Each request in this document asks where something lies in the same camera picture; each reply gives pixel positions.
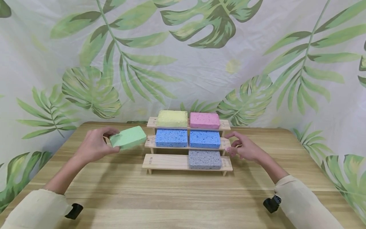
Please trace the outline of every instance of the sponge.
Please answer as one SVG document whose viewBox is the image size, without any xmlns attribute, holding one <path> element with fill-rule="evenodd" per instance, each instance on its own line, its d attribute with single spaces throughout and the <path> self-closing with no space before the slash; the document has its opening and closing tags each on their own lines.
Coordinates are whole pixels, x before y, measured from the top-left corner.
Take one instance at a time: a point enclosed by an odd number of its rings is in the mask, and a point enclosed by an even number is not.
<svg viewBox="0 0 366 229">
<path fill-rule="evenodd" d="M 158 147 L 187 147 L 187 130 L 158 129 L 155 144 Z"/>
<path fill-rule="evenodd" d="M 191 128 L 218 129 L 220 128 L 219 115 L 216 113 L 191 112 L 189 126 Z"/>
<path fill-rule="evenodd" d="M 188 112 L 186 111 L 159 111 L 157 127 L 187 127 Z"/>
<path fill-rule="evenodd" d="M 121 149 L 129 149 L 146 141 L 146 134 L 141 126 L 135 126 L 121 131 L 119 134 L 109 137 L 113 147 L 120 146 Z"/>
<path fill-rule="evenodd" d="M 220 169 L 222 166 L 219 151 L 190 150 L 188 152 L 190 169 Z"/>
<path fill-rule="evenodd" d="M 191 130 L 189 145 L 193 148 L 213 148 L 218 149 L 221 145 L 218 131 Z"/>
</svg>

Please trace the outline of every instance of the wooden plank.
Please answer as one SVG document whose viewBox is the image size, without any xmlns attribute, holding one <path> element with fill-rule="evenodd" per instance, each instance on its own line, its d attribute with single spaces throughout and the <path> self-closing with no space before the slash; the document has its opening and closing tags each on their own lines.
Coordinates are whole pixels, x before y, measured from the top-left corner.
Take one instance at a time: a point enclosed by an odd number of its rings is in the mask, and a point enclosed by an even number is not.
<svg viewBox="0 0 366 229">
<path fill-rule="evenodd" d="M 190 147 L 189 146 L 189 142 L 188 142 L 188 146 L 187 147 L 158 147 L 155 144 L 155 135 L 148 135 L 146 142 L 145 142 L 145 147 L 146 148 L 158 148 L 158 149 L 202 149 L 202 150 L 225 150 L 227 147 L 231 146 L 230 140 L 224 137 L 220 138 L 221 140 L 221 145 L 220 148 L 218 149 L 213 149 L 213 148 L 194 148 L 194 147 Z"/>
<path fill-rule="evenodd" d="M 190 169 L 188 155 L 146 154 L 142 168 L 159 170 L 233 171 L 229 157 L 222 156 L 221 160 L 223 165 L 220 169 Z"/>
<path fill-rule="evenodd" d="M 147 122 L 147 128 L 162 128 L 162 129 L 178 129 L 178 130 L 215 130 L 215 131 L 226 131 L 231 130 L 230 123 L 226 119 L 220 119 L 220 127 L 218 129 L 201 129 L 201 128 L 190 128 L 190 127 L 158 127 L 156 125 L 157 117 L 150 117 Z"/>
</svg>

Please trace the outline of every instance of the beige sleeve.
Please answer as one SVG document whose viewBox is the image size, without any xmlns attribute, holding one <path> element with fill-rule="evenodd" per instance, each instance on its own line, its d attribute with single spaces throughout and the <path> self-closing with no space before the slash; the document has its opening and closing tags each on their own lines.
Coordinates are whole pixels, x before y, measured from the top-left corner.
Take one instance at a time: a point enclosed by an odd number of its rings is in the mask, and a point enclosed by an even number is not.
<svg viewBox="0 0 366 229">
<path fill-rule="evenodd" d="M 44 189 L 32 191 L 9 214 L 1 229 L 53 229 L 71 209 L 63 195 Z"/>
<path fill-rule="evenodd" d="M 282 199 L 281 209 L 297 229 L 343 228 L 316 195 L 293 176 L 279 180 L 274 191 Z"/>
</svg>

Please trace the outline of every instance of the fabric backdrop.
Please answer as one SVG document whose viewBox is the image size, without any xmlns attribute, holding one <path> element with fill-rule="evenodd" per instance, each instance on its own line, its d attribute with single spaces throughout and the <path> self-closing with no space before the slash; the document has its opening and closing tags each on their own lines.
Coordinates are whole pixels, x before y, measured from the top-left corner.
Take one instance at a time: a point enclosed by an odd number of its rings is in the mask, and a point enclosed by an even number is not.
<svg viewBox="0 0 366 229">
<path fill-rule="evenodd" d="M 0 0 L 0 211 L 81 123 L 170 109 L 293 131 L 366 223 L 365 22 L 366 0 Z"/>
</svg>

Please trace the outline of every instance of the person's left hand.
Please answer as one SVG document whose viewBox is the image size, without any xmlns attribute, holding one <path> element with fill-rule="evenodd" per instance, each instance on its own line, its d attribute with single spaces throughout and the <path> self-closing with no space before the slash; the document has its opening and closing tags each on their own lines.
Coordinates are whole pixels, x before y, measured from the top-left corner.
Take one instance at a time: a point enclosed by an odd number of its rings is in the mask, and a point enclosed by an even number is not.
<svg viewBox="0 0 366 229">
<path fill-rule="evenodd" d="M 95 162 L 106 155 L 118 153 L 120 147 L 111 147 L 107 145 L 107 142 L 104 139 L 104 137 L 109 138 L 111 135 L 118 133 L 119 130 L 113 127 L 89 130 L 78 150 L 75 152 L 74 158 L 88 164 L 90 162 Z"/>
</svg>

